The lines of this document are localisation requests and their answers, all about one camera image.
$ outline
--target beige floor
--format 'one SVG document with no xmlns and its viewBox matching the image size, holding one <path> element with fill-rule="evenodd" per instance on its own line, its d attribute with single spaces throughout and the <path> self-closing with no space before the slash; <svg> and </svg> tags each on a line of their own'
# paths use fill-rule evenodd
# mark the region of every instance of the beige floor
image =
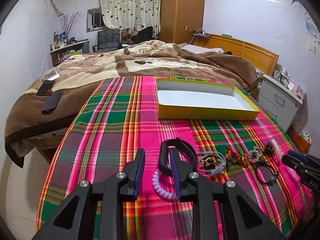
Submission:
<svg viewBox="0 0 320 240">
<path fill-rule="evenodd" d="M 31 240 L 35 234 L 48 168 L 49 164 L 36 150 L 25 157 L 23 169 L 6 156 L 0 180 L 0 213 L 17 240 Z"/>
</svg>

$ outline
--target decorative branch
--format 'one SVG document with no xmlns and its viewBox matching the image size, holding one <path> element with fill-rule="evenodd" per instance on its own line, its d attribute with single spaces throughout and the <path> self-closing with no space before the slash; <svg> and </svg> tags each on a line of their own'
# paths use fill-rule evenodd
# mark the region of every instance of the decorative branch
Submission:
<svg viewBox="0 0 320 240">
<path fill-rule="evenodd" d="M 66 33 L 66 36 L 68 36 L 72 27 L 75 25 L 75 23 L 79 20 L 81 16 L 83 16 L 83 14 L 77 11 L 76 13 L 72 14 L 71 19 L 69 21 L 68 21 L 68 14 L 64 14 L 63 16 L 60 17 L 60 22 L 61 22 L 63 31 Z"/>
</svg>

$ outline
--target wooden headboard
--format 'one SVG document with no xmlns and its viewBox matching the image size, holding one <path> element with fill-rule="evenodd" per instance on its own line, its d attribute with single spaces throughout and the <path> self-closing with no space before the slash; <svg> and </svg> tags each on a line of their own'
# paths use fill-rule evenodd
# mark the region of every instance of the wooden headboard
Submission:
<svg viewBox="0 0 320 240">
<path fill-rule="evenodd" d="M 214 34 L 209 37 L 195 36 L 193 45 L 209 49 L 222 48 L 225 52 L 231 51 L 233 55 L 240 57 L 243 55 L 243 57 L 250 60 L 256 68 L 267 75 L 273 75 L 279 55 L 246 41 Z"/>
</svg>

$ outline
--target nightstand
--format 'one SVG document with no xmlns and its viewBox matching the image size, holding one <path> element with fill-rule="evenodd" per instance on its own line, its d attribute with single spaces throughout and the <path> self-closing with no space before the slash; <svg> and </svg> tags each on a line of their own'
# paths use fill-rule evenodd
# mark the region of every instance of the nightstand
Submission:
<svg viewBox="0 0 320 240">
<path fill-rule="evenodd" d="M 303 101 L 275 78 L 263 77 L 257 101 L 287 131 Z"/>
</svg>

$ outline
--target brown stuffed animal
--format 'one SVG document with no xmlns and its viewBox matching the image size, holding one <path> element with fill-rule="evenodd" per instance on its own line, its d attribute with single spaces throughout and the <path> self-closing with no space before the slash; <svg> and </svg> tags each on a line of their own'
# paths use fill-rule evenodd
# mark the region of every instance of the brown stuffed animal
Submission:
<svg viewBox="0 0 320 240">
<path fill-rule="evenodd" d="M 133 45 L 134 42 L 131 40 L 131 30 L 130 28 L 124 28 L 121 31 L 122 44 Z"/>
</svg>

